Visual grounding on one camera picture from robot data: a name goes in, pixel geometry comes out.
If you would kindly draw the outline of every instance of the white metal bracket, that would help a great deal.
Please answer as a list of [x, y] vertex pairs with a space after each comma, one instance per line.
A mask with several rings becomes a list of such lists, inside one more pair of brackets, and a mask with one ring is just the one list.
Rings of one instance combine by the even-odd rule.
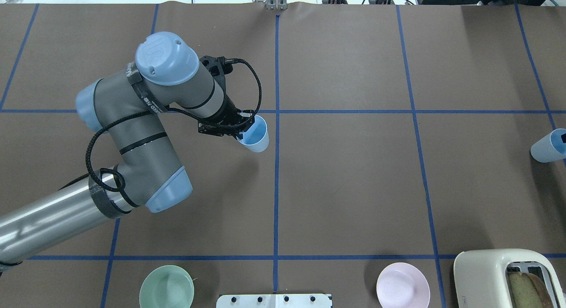
[[216, 308], [332, 308], [331, 294], [224, 295]]
[[268, 10], [287, 10], [287, 0], [267, 0], [265, 8]]

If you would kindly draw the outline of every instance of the light blue cup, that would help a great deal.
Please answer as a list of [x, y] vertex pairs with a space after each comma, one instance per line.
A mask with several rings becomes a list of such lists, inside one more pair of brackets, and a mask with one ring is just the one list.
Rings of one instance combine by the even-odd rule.
[[195, 286], [186, 270], [175, 265], [150, 272], [140, 289], [141, 308], [190, 308]]
[[542, 163], [566, 158], [566, 129], [555, 129], [531, 147], [532, 157]]
[[243, 139], [238, 139], [252, 152], [264, 151], [269, 145], [269, 134], [267, 133], [267, 123], [260, 115], [255, 115], [255, 122], [243, 134]]

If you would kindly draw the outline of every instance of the light blue joint cover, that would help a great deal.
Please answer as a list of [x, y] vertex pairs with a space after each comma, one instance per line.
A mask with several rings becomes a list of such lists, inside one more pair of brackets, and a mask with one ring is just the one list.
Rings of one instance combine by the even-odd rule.
[[180, 167], [163, 185], [149, 198], [145, 204], [152, 213], [178, 204], [186, 199], [192, 192], [191, 181], [188, 179], [184, 167]]
[[103, 79], [101, 78], [81, 90], [75, 99], [76, 113], [94, 132], [103, 128], [95, 112], [95, 89], [101, 80]]
[[136, 66], [150, 82], [173, 86], [191, 79], [199, 70], [200, 61], [177, 34], [151, 34], [136, 50]]

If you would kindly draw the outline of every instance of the blue tape line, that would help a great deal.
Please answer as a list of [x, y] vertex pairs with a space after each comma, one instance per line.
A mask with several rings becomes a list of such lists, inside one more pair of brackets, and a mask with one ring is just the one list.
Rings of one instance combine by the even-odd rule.
[[159, 4], [155, 5], [155, 10], [153, 11], [153, 23], [151, 24], [151, 34], [155, 33], [155, 24], [157, 24], [157, 13], [159, 12]]
[[110, 256], [104, 255], [35, 255], [29, 260], [108, 260]]
[[554, 119], [552, 118], [552, 114], [550, 113], [550, 107], [548, 106], [548, 101], [546, 100], [546, 95], [544, 94], [544, 89], [542, 88], [542, 83], [540, 82], [540, 77], [538, 76], [538, 71], [536, 70], [534, 60], [532, 60], [529, 43], [527, 42], [527, 37], [525, 35], [525, 28], [523, 28], [523, 22], [521, 20], [521, 12], [519, 12], [519, 6], [517, 4], [515, 4], [515, 13], [517, 14], [517, 21], [519, 22], [519, 28], [521, 28], [521, 35], [523, 36], [523, 42], [525, 43], [527, 56], [529, 56], [529, 62], [531, 63], [532, 72], [534, 72], [534, 76], [536, 78], [536, 84], [538, 84], [540, 96], [542, 96], [542, 102], [544, 103], [544, 107], [546, 108], [546, 113], [548, 114], [550, 125], [552, 125], [552, 129], [554, 130], [556, 129], [556, 126], [554, 125]]
[[112, 235], [112, 244], [110, 247], [110, 256], [108, 258], [108, 266], [107, 266], [107, 274], [106, 277], [104, 279], [104, 288], [103, 288], [103, 297], [102, 300], [100, 301], [100, 308], [104, 308], [104, 306], [106, 305], [106, 298], [108, 295], [108, 286], [110, 284], [110, 276], [112, 273], [112, 264], [114, 261], [114, 253], [116, 250], [116, 241], [118, 239], [118, 231], [120, 228], [120, 219], [116, 220], [116, 223], [114, 225], [114, 233]]
[[114, 256], [114, 260], [193, 260], [193, 261], [219, 261], [219, 260], [273, 260], [271, 255], [202, 255], [202, 256], [183, 256], [183, 255], [148, 255], [148, 256]]
[[[418, 114], [547, 114], [546, 110], [469, 110], [469, 109], [417, 109]], [[566, 110], [551, 110], [553, 114], [566, 114]], [[0, 109], [0, 113], [76, 113], [75, 109]], [[348, 109], [281, 109], [260, 110], [260, 114], [412, 114], [413, 110], [405, 109], [368, 109], [368, 110], [348, 110]]]
[[0, 113], [75, 113], [75, 109], [0, 109]]
[[275, 16], [275, 192], [273, 205], [273, 292], [279, 287], [279, 17]]
[[6, 88], [4, 88], [4, 94], [2, 94], [2, 100], [0, 100], [0, 109], [4, 107], [4, 102], [6, 101], [6, 97], [8, 97], [8, 91], [10, 90], [10, 85], [12, 84], [12, 79], [16, 74], [16, 68], [18, 68], [18, 63], [20, 62], [20, 57], [22, 57], [22, 53], [24, 52], [24, 46], [26, 46], [26, 42], [28, 40], [28, 36], [30, 35], [30, 31], [32, 30], [32, 25], [34, 24], [35, 17], [37, 15], [37, 10], [39, 9], [39, 4], [36, 4], [34, 8], [34, 13], [32, 14], [32, 18], [30, 19], [30, 24], [28, 24], [28, 29], [26, 30], [26, 35], [24, 35], [24, 39], [22, 40], [22, 44], [20, 45], [20, 50], [18, 51], [18, 56], [16, 56], [16, 61], [14, 62], [14, 66], [12, 66], [12, 72], [10, 72], [10, 76], [8, 77], [8, 82], [6, 83]]
[[279, 260], [399, 260], [435, 259], [435, 255], [280, 255]]
[[[566, 253], [542, 254], [546, 258], [566, 258]], [[455, 259], [457, 254], [402, 254], [402, 255], [278, 255], [278, 260], [396, 260], [396, 259]], [[108, 260], [104, 255], [35, 255], [28, 260]], [[177, 260], [177, 261], [230, 261], [273, 260], [272, 255], [115, 255], [112, 260]]]
[[282, 114], [410, 114], [412, 111], [410, 110], [372, 110], [372, 109], [283, 109], [279, 111]]
[[415, 101], [413, 98], [413, 86], [411, 83], [411, 76], [409, 73], [409, 61], [407, 60], [407, 51], [405, 49], [405, 37], [403, 35], [403, 24], [402, 24], [402, 20], [401, 20], [401, 12], [399, 10], [399, 6], [396, 5], [395, 6], [397, 9], [397, 20], [398, 20], [398, 26], [399, 26], [399, 35], [401, 37], [401, 47], [402, 47], [402, 51], [403, 51], [403, 62], [405, 64], [405, 75], [407, 78], [407, 87], [409, 89], [409, 100], [411, 102], [411, 110], [413, 111], [413, 126], [415, 128], [415, 137], [417, 139], [417, 149], [419, 152], [419, 162], [421, 164], [421, 175], [422, 175], [422, 179], [423, 179], [423, 186], [424, 188], [424, 193], [425, 193], [425, 197], [426, 197], [426, 204], [427, 204], [427, 209], [428, 209], [428, 223], [430, 226], [430, 235], [432, 238], [432, 249], [434, 251], [434, 256], [435, 256], [435, 263], [436, 263], [436, 275], [438, 278], [438, 287], [440, 289], [440, 301], [442, 303], [442, 307], [446, 308], [446, 299], [444, 296], [444, 284], [442, 282], [442, 272], [440, 270], [440, 260], [438, 258], [438, 246], [436, 243], [436, 232], [434, 229], [434, 220], [432, 217], [432, 207], [431, 207], [431, 203], [430, 203], [430, 194], [428, 193], [428, 181], [426, 179], [426, 169], [425, 167], [425, 160], [423, 159], [423, 152], [422, 152], [422, 146], [421, 146], [421, 135], [419, 133], [419, 125], [418, 125], [418, 121], [417, 121], [417, 113], [416, 113], [416, 109], [415, 109]]
[[542, 254], [546, 258], [566, 258], [566, 254], [558, 253], [558, 254]]
[[456, 256], [458, 256], [458, 254], [444, 254], [444, 255], [438, 255], [439, 259], [455, 259]]

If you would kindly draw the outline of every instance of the silver metal tube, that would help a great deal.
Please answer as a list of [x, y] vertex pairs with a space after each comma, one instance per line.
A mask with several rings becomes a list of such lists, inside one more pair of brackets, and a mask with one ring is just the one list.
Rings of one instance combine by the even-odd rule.
[[94, 204], [88, 180], [0, 217], [0, 262], [19, 263], [111, 220]]

